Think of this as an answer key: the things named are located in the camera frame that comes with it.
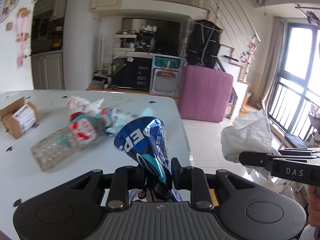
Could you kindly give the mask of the right hand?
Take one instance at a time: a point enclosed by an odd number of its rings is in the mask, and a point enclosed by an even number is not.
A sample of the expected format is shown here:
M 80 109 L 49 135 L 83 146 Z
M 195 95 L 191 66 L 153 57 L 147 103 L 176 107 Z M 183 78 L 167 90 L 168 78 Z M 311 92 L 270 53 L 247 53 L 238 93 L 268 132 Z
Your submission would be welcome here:
M 320 197 L 316 195 L 316 188 L 308 186 L 308 221 L 313 227 L 320 226 Z

